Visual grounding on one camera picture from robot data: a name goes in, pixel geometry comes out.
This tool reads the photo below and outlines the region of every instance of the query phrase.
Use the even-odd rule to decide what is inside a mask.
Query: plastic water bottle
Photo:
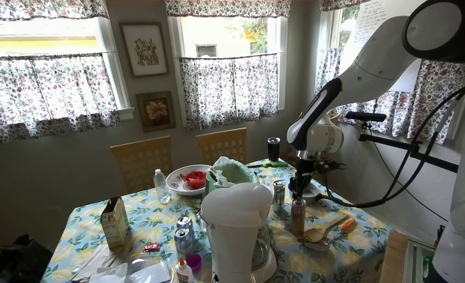
[[[157,199],[160,204],[167,204],[171,201],[171,193],[166,188],[166,176],[161,169],[156,169],[154,175],[154,185],[156,186]]]

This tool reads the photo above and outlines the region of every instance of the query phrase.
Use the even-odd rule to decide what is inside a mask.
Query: dining table
[[[248,165],[260,165],[268,159]],[[281,180],[288,185],[295,168],[251,168],[261,184],[273,186]],[[320,193],[326,195],[326,188],[312,181]],[[161,243],[159,251],[151,254],[175,266],[177,254],[174,234],[177,219],[183,215],[194,222],[196,242],[194,253],[202,257],[201,270],[195,274],[197,283],[211,281],[211,247],[202,228],[198,215],[200,197],[173,195],[169,204],[157,200],[156,190],[150,189],[123,196],[129,222],[130,239],[126,241],[128,256],[140,253],[149,243]],[[265,224],[270,230],[271,247],[275,253],[277,270],[267,281],[269,283],[374,283],[378,282],[386,248],[386,240],[391,230],[378,219],[358,208],[348,208],[321,199],[306,208],[305,230],[320,228],[330,222],[338,213],[346,213],[355,220],[355,227],[348,233],[340,233],[336,226],[327,233],[327,239],[334,239],[327,251],[316,251],[304,244],[301,236],[290,232],[290,205],[292,203],[288,186],[285,190],[284,210],[274,213],[271,209]],[[107,201],[100,201],[75,208],[68,218],[53,257],[44,273],[41,283],[70,282],[78,266],[84,265],[95,250],[106,245],[105,235],[100,224],[100,215]]]

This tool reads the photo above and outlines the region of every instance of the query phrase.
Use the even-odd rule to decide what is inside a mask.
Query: picture frame
[[[119,23],[133,77],[168,75],[168,57],[159,22]]]
[[[137,103],[144,132],[177,127],[170,91],[137,94]]]

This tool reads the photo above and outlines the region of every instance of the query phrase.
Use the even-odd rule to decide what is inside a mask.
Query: floral curtain
[[[360,5],[367,1],[370,0],[320,0],[320,11],[343,9],[346,7]]]
[[[0,57],[0,143],[116,124],[101,54]]]
[[[189,130],[256,121],[278,113],[276,54],[180,58],[180,69]]]
[[[0,0],[0,20],[107,18],[101,0]]]
[[[321,50],[323,61],[337,62],[340,61],[340,53],[335,50]],[[326,83],[337,77],[339,70],[335,70],[334,64],[327,65],[330,69],[327,70],[324,65],[319,65],[317,71],[317,79],[321,79],[320,84],[317,84],[316,91]],[[392,134],[393,136],[406,136],[413,138],[417,129],[432,111],[437,104],[442,102],[448,95],[457,91],[463,86],[465,79],[465,64],[456,64],[448,62],[435,62],[424,60],[421,63],[419,73],[417,75],[416,84],[413,93],[407,92],[386,92],[381,97],[375,100],[352,103],[337,107],[330,111],[330,115],[341,114],[340,122],[358,124],[359,121],[347,120],[344,118],[349,111],[354,112],[369,112],[382,113],[387,116],[384,122],[373,122],[372,130],[377,130],[383,134]],[[421,132],[420,138],[428,140],[438,126],[442,115],[448,105],[444,106],[437,114],[428,122],[427,126]],[[451,118],[448,119],[443,126],[437,143],[444,143],[447,136],[447,131],[451,123]]]
[[[166,0],[169,17],[277,18],[290,14],[291,0]]]

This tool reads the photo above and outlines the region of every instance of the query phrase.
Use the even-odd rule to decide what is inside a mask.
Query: white glue bottle
[[[178,283],[194,283],[192,270],[183,258],[179,258],[179,262],[175,265],[175,270],[177,271]]]

